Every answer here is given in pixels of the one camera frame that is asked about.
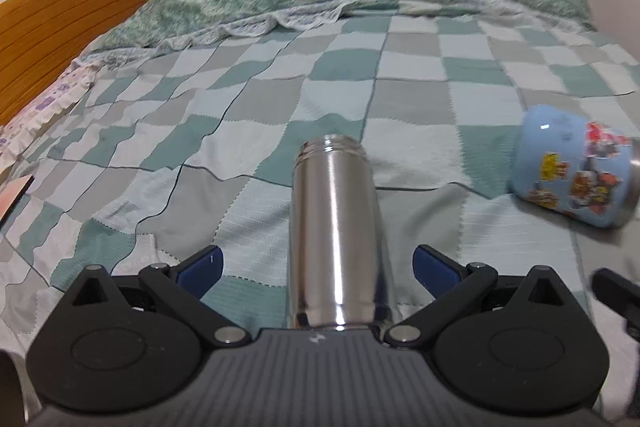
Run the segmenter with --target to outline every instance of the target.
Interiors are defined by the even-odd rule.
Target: patchwork blanket
[[[35,179],[0,229],[0,346],[25,352],[86,264],[129,275],[210,243],[225,266],[203,301],[254,333],[281,327],[293,160],[347,134],[372,163],[404,315],[431,301],[411,271],[420,243],[505,274],[551,265],[612,352],[606,414],[624,409],[634,343],[586,282],[601,266],[640,279],[640,221],[594,230],[508,193],[531,105],[640,136],[640,66],[620,46],[532,14],[355,12],[134,58],[103,67],[14,166]]]

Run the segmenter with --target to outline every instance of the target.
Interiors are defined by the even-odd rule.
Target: wooden headboard
[[[0,4],[0,125],[97,36],[148,0],[6,0]]]

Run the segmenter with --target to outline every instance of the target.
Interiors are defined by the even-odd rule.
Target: sticker
[[[556,208],[559,198],[548,188],[542,188],[539,183],[534,183],[527,200],[545,208]]]
[[[621,180],[610,172],[598,171],[593,161],[587,160],[583,170],[575,173],[569,190],[573,208],[587,207],[594,214],[605,214],[613,195],[613,189]]]
[[[540,179],[552,182],[555,179],[565,180],[571,163],[558,161],[560,155],[557,152],[547,152],[540,162]]]
[[[620,154],[620,147],[629,147],[631,140],[616,134],[605,125],[589,122],[584,133],[584,155],[587,158],[611,158]]]

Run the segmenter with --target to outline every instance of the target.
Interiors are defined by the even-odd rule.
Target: blue gripper pad
[[[180,288],[201,299],[222,277],[223,265],[222,250],[219,247],[212,246],[204,250],[197,259],[180,270],[175,282]]]
[[[414,276],[436,299],[460,283],[466,268],[427,245],[414,250]]]

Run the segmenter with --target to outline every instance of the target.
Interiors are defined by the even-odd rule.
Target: blue cup
[[[524,200],[596,227],[621,227],[640,196],[640,142],[549,105],[527,112],[511,186]]]

